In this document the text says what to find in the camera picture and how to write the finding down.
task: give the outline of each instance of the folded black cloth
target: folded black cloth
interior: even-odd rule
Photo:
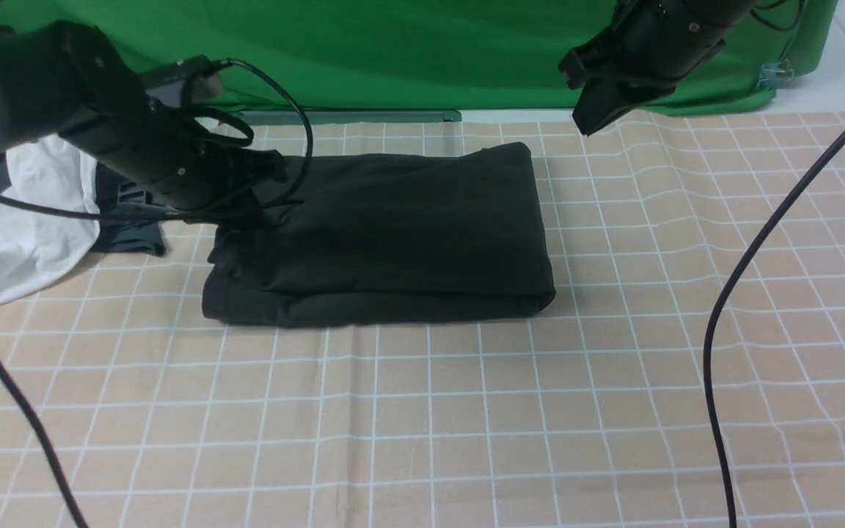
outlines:
[[[301,158],[289,157],[288,174]],[[556,290],[530,150],[320,157],[271,230],[218,230],[207,318],[282,328],[536,315]]]

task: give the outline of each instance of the wire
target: wire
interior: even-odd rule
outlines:
[[[40,418],[34,413],[31,403],[28,398],[21,394],[21,389],[15,384],[15,381],[9,375],[9,371],[2,364],[0,360],[0,381],[9,394],[18,404],[21,413],[24,414],[26,420],[34,429],[34,435],[37,441],[41,443],[41,450],[44,451],[44,457],[47,458],[48,466],[51,467],[51,473],[54,474],[54,480],[57,481],[57,488],[60,489],[61,496],[64,497],[64,502],[67,504],[67,511],[70,511],[70,517],[73,519],[77,528],[87,528],[87,521],[84,519],[84,514],[81,513],[77,501],[73,497],[73,492],[70,491],[70,484],[67,483],[67,477],[64,475],[64,470],[61,469],[61,461],[54,451],[54,445],[51,444],[51,439],[48,438],[47,431],[44,431],[44,424],[41,424]]]
[[[797,29],[798,26],[801,26],[801,19],[804,18],[804,12],[807,10],[807,0],[797,0],[797,15],[794,16],[794,22],[791,23],[790,26],[778,26],[758,14],[759,10],[773,10],[776,7],[783,6],[787,2],[788,0],[775,0],[775,3],[768,4],[768,6],[754,7],[753,10],[749,11],[749,14],[752,15],[753,19],[757,20],[762,26],[765,26],[768,29],[778,31],[778,33],[789,33]]]
[[[787,3],[788,3],[788,0],[777,0],[775,2],[772,2],[771,4],[768,4],[767,6],[755,6],[755,7],[752,7],[752,9],[754,9],[755,11],[776,10],[778,7],[784,6],[784,4],[787,4]]]
[[[308,177],[309,169],[312,166],[312,154],[315,152],[315,134],[312,132],[312,123],[309,121],[307,114],[305,114],[305,110],[302,109],[301,105],[299,105],[296,100],[289,95],[288,91],[285,91],[285,88],[277,83],[277,81],[273,80],[272,77],[269,77],[267,74],[263,73],[262,70],[257,69],[257,67],[252,66],[246,61],[227,58],[216,62],[216,70],[226,70],[228,67],[242,67],[242,69],[249,71],[250,73],[254,74],[256,77],[259,77],[262,81],[268,84],[279,96],[282,97],[289,103],[289,106],[292,107],[292,110],[299,115],[301,118],[302,126],[305,127],[305,157],[303,158],[301,169],[299,170],[298,176],[296,176],[295,180],[292,181],[291,184],[283,191],[278,197],[275,197],[269,201],[265,201],[259,205],[259,210],[267,210],[267,208],[274,208],[277,206],[281,206],[284,204],[289,203],[289,197],[292,194],[295,194],[295,191],[299,190],[302,183],[304,183],[305,178]],[[226,195],[225,197],[219,198],[215,201],[214,204],[211,206],[217,206],[222,203],[225,203],[230,198],[236,197],[239,194],[245,193],[252,187],[255,187],[259,181],[252,180],[249,183],[245,183],[244,186],[232,190],[230,194]],[[237,218],[239,216],[244,216],[249,214],[249,208],[242,208],[241,210],[226,210],[226,211],[217,211],[217,213],[212,213],[205,208],[201,211],[195,211],[195,213],[165,213],[165,214],[148,214],[148,213],[138,213],[138,214],[130,214],[130,213],[112,213],[112,214],[100,214],[100,213],[81,213],[81,211],[76,210],[63,210],[63,208],[50,208],[46,206],[40,206],[36,204],[31,204],[28,202],[24,202],[21,200],[16,200],[14,198],[3,197],[0,195],[0,205],[4,205],[11,208],[19,208],[19,210],[26,210],[30,213],[40,213],[40,214],[49,214],[51,216],[59,216],[63,218],[73,218],[77,220],[98,220],[98,221],[170,221],[170,220],[181,220],[181,221],[218,221],[218,220],[226,220],[230,218]]]
[[[717,328],[719,318],[725,308],[725,303],[727,303],[728,298],[730,298],[732,294],[732,290],[734,290],[739,279],[742,278],[742,274],[745,273],[748,265],[751,264],[752,258],[754,258],[755,254],[758,253],[758,250],[761,249],[761,245],[764,244],[764,241],[767,240],[768,236],[775,230],[775,227],[778,226],[779,221],[784,218],[784,215],[788,213],[789,208],[791,208],[791,206],[794,205],[794,202],[801,197],[801,194],[804,193],[804,190],[807,189],[807,187],[809,187],[814,178],[817,177],[818,174],[821,174],[824,167],[830,163],[836,153],[839,153],[839,150],[841,150],[844,146],[845,131],[843,131],[842,134],[839,134],[839,137],[834,140],[830,147],[826,148],[824,154],[821,154],[821,157],[819,157],[817,161],[814,161],[814,164],[811,165],[811,169],[807,171],[807,174],[804,174],[804,177],[801,177],[801,180],[799,180],[794,189],[791,190],[791,193],[788,193],[787,197],[785,197],[784,201],[781,202],[781,205],[778,206],[771,218],[766,221],[765,225],[761,228],[761,231],[758,231],[758,234],[755,236],[755,240],[748,245],[748,250],[745,250],[745,254],[742,255],[741,260],[739,260],[739,263],[735,266],[735,270],[733,270],[731,276],[728,277],[728,281],[725,281],[722,292],[719,294],[717,303],[714,305],[713,312],[710,314],[709,322],[706,325],[706,339],[703,342],[703,390],[706,393],[706,407],[710,414],[710,427],[713,428],[713,438],[715,440],[715,445],[717,445],[719,468],[722,470],[722,482],[723,488],[725,489],[725,506],[728,509],[728,524],[730,524],[731,528],[736,528],[735,496],[732,492],[732,476],[730,474],[730,469],[728,468],[728,459],[725,456],[725,445],[723,444],[722,431],[719,428],[719,418],[717,416],[717,409],[715,408],[713,395],[712,356],[715,328]]]

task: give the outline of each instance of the beige checkered mat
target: beige checkered mat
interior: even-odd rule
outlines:
[[[93,527],[725,526],[700,378],[725,275],[845,114],[316,128],[318,155],[535,155],[559,295],[535,320],[272,331],[200,311],[209,227],[0,308],[0,354]],[[299,154],[300,127],[260,146]],[[845,150],[715,351],[740,515],[845,528]],[[68,527],[0,387],[0,528]]]

